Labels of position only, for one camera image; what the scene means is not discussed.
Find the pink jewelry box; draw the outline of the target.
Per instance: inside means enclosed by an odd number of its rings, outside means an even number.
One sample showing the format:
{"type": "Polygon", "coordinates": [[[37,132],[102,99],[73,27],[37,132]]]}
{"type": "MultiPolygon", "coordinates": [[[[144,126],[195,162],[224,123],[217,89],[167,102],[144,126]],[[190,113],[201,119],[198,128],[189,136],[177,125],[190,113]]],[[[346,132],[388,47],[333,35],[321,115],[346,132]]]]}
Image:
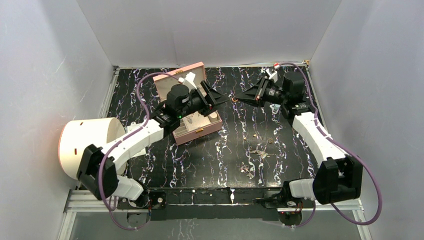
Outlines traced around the pink jewelry box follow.
{"type": "MultiPolygon", "coordinates": [[[[169,74],[177,78],[185,78],[190,73],[194,74],[193,83],[205,95],[206,92],[201,86],[201,81],[207,79],[203,62],[194,63],[169,72],[169,74]]],[[[176,79],[163,74],[154,76],[153,81],[161,102],[166,99],[166,95],[171,90],[171,87],[177,84],[176,79]]],[[[206,117],[202,116],[199,112],[195,112],[183,117],[180,121],[180,126],[172,134],[176,144],[182,145],[221,130],[222,123],[223,121],[217,111],[206,117]]]]}

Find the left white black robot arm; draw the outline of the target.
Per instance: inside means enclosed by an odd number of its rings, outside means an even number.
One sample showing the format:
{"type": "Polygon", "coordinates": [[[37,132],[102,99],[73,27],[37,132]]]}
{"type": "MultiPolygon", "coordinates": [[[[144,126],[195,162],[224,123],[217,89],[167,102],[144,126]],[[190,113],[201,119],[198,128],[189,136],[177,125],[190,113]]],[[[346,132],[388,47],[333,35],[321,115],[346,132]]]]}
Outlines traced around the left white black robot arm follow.
{"type": "Polygon", "coordinates": [[[181,119],[198,112],[207,117],[230,98],[206,81],[202,89],[189,89],[175,84],[141,126],[103,146],[88,145],[82,154],[77,170],[77,179],[98,200],[111,196],[126,198],[137,208],[149,203],[149,190],[138,180],[121,176],[117,170],[136,153],[156,143],[175,131],[181,119]]]}

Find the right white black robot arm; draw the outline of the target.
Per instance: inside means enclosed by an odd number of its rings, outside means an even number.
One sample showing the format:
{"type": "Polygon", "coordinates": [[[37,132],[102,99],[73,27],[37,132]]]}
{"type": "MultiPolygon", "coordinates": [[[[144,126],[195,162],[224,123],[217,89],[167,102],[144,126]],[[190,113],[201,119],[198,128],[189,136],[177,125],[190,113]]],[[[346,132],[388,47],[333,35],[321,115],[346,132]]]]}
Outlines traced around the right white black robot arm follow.
{"type": "Polygon", "coordinates": [[[357,159],[330,142],[330,136],[315,116],[313,101],[306,97],[307,86],[300,71],[288,71],[282,85],[262,76],[235,98],[253,107],[265,103],[280,106],[283,117],[308,145],[319,169],[314,178],[285,181],[282,202],[295,207],[301,199],[331,204],[357,199],[361,194],[363,166],[357,159]]]}

